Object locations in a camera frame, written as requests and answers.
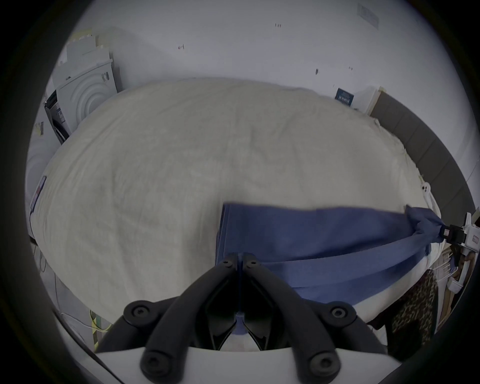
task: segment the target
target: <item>white wall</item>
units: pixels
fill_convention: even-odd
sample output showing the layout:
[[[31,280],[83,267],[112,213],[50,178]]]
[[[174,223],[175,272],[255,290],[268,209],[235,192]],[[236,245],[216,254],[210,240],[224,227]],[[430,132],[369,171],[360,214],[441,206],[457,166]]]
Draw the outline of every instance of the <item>white wall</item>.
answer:
[[[379,17],[378,29],[357,16],[352,0],[97,0],[75,30],[92,28],[110,47],[123,89],[235,77],[332,97],[340,87],[365,110],[382,86],[437,134],[466,179],[480,180],[480,135],[435,32],[401,1],[361,4]],[[469,180],[476,205],[478,184]]]

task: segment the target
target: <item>label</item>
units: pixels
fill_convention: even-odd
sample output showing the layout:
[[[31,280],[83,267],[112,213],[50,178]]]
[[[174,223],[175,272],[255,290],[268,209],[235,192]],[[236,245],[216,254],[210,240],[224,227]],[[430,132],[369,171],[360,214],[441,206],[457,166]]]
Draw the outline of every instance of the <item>label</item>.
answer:
[[[43,121],[35,123],[33,130],[38,134],[38,136],[43,136]]]
[[[339,88],[336,92],[335,100],[338,100],[341,103],[350,107],[352,105],[353,95]]]
[[[60,109],[60,106],[59,106],[58,102],[55,103],[55,108],[57,110],[57,115],[59,116],[60,121],[63,124],[65,122],[65,118],[63,117],[63,113],[61,112],[61,109]]]
[[[378,29],[378,16],[360,3],[357,6],[357,15]]]

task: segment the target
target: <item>bed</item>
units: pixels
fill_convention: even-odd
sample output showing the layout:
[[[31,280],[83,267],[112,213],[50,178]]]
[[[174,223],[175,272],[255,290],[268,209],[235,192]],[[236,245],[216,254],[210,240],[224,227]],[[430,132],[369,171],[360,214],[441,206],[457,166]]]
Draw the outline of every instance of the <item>bed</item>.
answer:
[[[44,177],[33,235],[72,293],[110,322],[131,301],[181,294],[214,266],[225,201],[392,212],[408,204],[441,215],[378,120],[313,91],[239,80],[124,91],[81,123]],[[362,319],[401,297],[442,246],[356,304]]]

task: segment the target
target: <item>blue towel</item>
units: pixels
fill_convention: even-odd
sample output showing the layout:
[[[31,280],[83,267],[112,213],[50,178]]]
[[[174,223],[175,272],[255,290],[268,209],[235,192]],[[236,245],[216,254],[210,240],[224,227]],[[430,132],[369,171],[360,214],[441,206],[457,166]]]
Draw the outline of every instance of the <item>blue towel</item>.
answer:
[[[216,262],[252,253],[303,298],[356,304],[383,291],[442,242],[430,209],[294,210],[225,204]]]

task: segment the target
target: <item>gray headboard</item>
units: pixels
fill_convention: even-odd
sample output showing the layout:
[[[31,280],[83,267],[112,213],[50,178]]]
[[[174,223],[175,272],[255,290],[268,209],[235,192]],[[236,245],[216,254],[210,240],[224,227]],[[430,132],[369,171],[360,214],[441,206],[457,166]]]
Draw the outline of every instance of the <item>gray headboard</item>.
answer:
[[[460,168],[439,138],[385,92],[380,93],[370,115],[401,140],[424,180],[430,183],[444,223],[462,226],[465,213],[473,213],[475,205]]]

